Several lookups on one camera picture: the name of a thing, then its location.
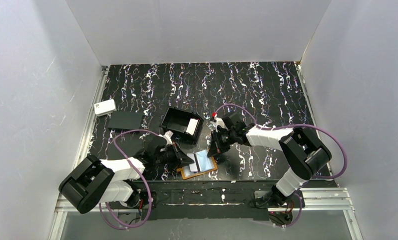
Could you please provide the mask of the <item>white magnetic stripe card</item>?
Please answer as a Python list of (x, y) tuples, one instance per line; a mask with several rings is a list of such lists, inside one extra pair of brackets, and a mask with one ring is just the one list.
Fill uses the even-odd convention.
[(200, 172), (200, 163), (198, 161), (198, 155), (196, 153), (188, 153), (187, 156), (192, 160), (189, 164), (190, 172), (198, 173)]

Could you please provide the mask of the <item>orange leather card holder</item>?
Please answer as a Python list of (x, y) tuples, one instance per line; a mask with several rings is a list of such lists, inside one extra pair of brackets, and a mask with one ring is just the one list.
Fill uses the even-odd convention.
[(177, 172), (181, 173), (183, 180), (191, 179), (212, 171), (216, 171), (218, 168), (215, 159), (213, 157), (208, 157), (207, 150), (201, 150), (194, 153), (198, 155), (198, 161), (200, 163), (201, 170), (200, 172), (196, 173), (190, 172), (189, 164), (192, 162), (192, 160), (187, 156), (187, 159), (185, 159), (186, 163), (183, 163), (183, 165), (177, 169)]

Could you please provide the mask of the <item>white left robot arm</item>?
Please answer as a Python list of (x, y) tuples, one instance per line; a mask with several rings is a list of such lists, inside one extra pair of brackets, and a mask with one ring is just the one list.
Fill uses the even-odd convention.
[(88, 155), (59, 185), (59, 192), (76, 210), (85, 214), (99, 203), (126, 202), (133, 194), (128, 180), (160, 165), (175, 169), (194, 164), (194, 157), (184, 153), (178, 143), (155, 136), (133, 156), (104, 160)]

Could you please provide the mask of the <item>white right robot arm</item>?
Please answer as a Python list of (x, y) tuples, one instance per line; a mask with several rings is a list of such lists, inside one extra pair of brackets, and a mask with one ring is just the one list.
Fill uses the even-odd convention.
[(211, 122), (216, 128), (211, 132), (209, 157), (227, 152), (233, 144), (267, 147), (283, 152), (289, 169), (263, 197), (265, 200), (287, 200), (332, 158), (331, 152), (308, 126), (264, 130), (254, 123), (245, 124), (234, 112), (222, 118), (213, 113)]

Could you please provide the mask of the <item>black card box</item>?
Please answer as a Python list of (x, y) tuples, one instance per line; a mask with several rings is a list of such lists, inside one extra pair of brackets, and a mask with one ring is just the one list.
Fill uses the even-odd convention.
[[(195, 135), (189, 135), (185, 132), (190, 119), (199, 119)], [(204, 119), (198, 113), (169, 107), (160, 124), (164, 132), (172, 131), (174, 135), (182, 138), (185, 142), (196, 143), (199, 139), (200, 132), (204, 123)]]

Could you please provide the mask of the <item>black box lid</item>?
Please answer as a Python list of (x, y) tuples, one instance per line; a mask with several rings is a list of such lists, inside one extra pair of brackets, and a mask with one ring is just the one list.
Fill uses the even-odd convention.
[(114, 111), (110, 115), (107, 128), (121, 131), (137, 130), (140, 129), (142, 121), (142, 112)]

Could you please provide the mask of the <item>small white box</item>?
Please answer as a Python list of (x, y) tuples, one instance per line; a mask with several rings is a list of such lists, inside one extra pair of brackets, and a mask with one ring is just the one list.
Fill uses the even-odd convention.
[(116, 110), (116, 104), (114, 99), (109, 99), (95, 103), (93, 107), (94, 107), (94, 113), (98, 117), (109, 114)]

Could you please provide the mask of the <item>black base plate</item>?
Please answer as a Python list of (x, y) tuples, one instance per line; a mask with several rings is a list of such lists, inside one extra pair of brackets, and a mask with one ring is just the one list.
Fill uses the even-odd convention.
[(152, 211), (149, 220), (249, 219), (290, 223), (305, 207), (299, 190), (278, 206), (267, 202), (274, 180), (149, 181)]

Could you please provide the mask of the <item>aluminium frame rail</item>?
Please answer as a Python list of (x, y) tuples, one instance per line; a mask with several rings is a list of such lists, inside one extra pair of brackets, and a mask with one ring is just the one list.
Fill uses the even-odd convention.
[[(96, 120), (96, 115), (94, 113), (94, 104), (102, 99), (102, 95), (103, 95), (103, 91), (104, 91), (104, 87), (106, 84), (106, 79), (107, 79), (108, 73), (109, 73), (109, 66), (102, 66), (101, 77), (99, 79), (98, 86), (96, 88), (96, 91), (95, 91), (95, 94), (93, 97), (93, 103), (89, 110), (89, 115), (87, 118), (86, 126), (85, 126), (83, 134), (82, 134), (81, 142), (80, 142), (77, 154), (76, 154), (75, 163), (73, 165), (73, 168), (75, 168), (86, 157), (87, 151), (89, 150), (89, 143), (91, 141), (92, 132), (93, 132), (93, 129), (95, 126), (95, 120)], [(71, 204), (69, 204), (69, 206), (67, 206), (65, 208), (65, 206), (64, 206), (65, 203), (68, 203), (68, 201), (62, 194), (59, 194), (57, 202), (56, 202), (56, 206), (54, 209), (52, 227), (51, 227), (51, 231), (50, 231), (50, 234), (48, 237), (49, 240), (60, 240), (61, 239), (65, 221), (67, 218), (67, 214), (70, 212), (70, 210), (73, 209)]]

